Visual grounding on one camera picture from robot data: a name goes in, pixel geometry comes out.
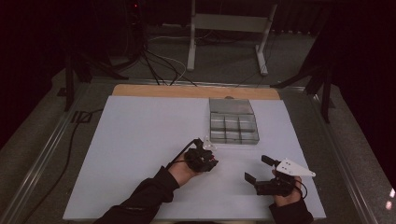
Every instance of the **table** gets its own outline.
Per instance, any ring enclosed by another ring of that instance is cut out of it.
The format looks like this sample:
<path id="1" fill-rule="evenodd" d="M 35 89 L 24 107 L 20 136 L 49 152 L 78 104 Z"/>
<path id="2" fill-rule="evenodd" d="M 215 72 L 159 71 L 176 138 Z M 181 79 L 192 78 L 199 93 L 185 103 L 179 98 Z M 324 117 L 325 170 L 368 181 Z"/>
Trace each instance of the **table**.
<path id="1" fill-rule="evenodd" d="M 225 96 L 250 100 L 261 141 L 257 146 L 218 145 L 218 166 L 178 189 L 155 219 L 270 219 L 272 198 L 257 196 L 244 172 L 258 180 L 273 178 L 271 167 L 261 162 L 263 154 L 277 160 L 288 157 L 307 167 L 275 90 L 134 85 L 117 86 L 107 100 L 64 219 L 96 219 L 128 198 L 140 181 L 154 176 L 190 140 L 207 134 L 207 97 Z M 309 190 L 308 209 L 315 218 L 326 217 L 313 179 L 303 177 L 303 182 Z"/>
<path id="2" fill-rule="evenodd" d="M 271 10 L 267 17 L 247 17 L 196 13 L 195 0 L 191 0 L 191 36 L 187 70 L 194 70 L 196 50 L 195 29 L 243 31 L 262 33 L 262 42 L 260 45 L 256 46 L 256 55 L 259 63 L 260 74 L 267 76 L 268 71 L 263 50 L 276 12 L 277 1 L 266 0 L 266 2 L 271 4 Z"/>

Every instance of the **black sleeve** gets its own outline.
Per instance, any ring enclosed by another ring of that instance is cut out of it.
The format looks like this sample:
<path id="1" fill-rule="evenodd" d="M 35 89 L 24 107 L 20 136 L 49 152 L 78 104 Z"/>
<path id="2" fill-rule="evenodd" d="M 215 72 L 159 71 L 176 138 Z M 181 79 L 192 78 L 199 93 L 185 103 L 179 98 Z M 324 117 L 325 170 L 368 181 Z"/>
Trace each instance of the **black sleeve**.
<path id="1" fill-rule="evenodd" d="M 276 224 L 309 224 L 314 221 L 303 199 L 280 207 L 273 203 L 270 210 Z"/>
<path id="2" fill-rule="evenodd" d="M 178 188 L 173 176 L 161 167 L 153 178 L 142 181 L 129 199 L 111 207 L 94 224 L 149 224 L 162 203 L 172 202 L 173 191 Z"/>

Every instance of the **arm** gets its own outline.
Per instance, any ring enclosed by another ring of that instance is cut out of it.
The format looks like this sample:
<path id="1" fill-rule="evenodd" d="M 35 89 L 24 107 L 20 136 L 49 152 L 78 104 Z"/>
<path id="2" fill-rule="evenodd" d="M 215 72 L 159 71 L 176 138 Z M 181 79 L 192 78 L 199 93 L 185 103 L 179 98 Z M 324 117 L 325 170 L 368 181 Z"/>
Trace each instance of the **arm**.
<path id="1" fill-rule="evenodd" d="M 294 178 L 297 180 L 296 187 L 300 189 L 301 178 Z M 314 221 L 299 190 L 294 189 L 287 197 L 274 195 L 274 201 L 270 205 L 270 210 L 276 224 L 309 224 Z"/>
<path id="2" fill-rule="evenodd" d="M 173 191 L 196 175 L 186 162 L 176 162 L 169 170 L 161 167 L 153 178 L 141 182 L 129 199 L 111 207 L 94 224 L 149 224 L 162 203 L 172 202 Z"/>

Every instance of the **hand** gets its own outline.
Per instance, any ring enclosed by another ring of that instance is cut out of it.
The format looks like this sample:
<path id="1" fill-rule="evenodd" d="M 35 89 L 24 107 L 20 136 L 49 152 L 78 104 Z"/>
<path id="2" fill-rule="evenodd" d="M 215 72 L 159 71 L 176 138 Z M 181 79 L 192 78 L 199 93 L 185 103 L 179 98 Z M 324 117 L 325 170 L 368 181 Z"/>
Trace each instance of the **hand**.
<path id="1" fill-rule="evenodd" d="M 301 178 L 299 176 L 295 176 L 294 179 L 297 180 L 296 187 L 298 189 L 300 189 L 301 182 L 302 182 Z M 279 195 L 273 195 L 273 197 L 274 197 L 276 206 L 280 207 L 280 206 L 288 205 L 290 203 L 297 203 L 298 201 L 300 201 L 301 200 L 301 192 L 297 189 L 293 189 L 291 194 L 286 197 L 279 196 Z"/>
<path id="2" fill-rule="evenodd" d="M 168 171 L 175 178 L 178 185 L 181 187 L 185 185 L 189 180 L 196 175 L 200 175 L 201 173 L 195 173 L 190 167 L 184 162 L 184 154 L 181 154 L 175 163 L 169 167 Z"/>

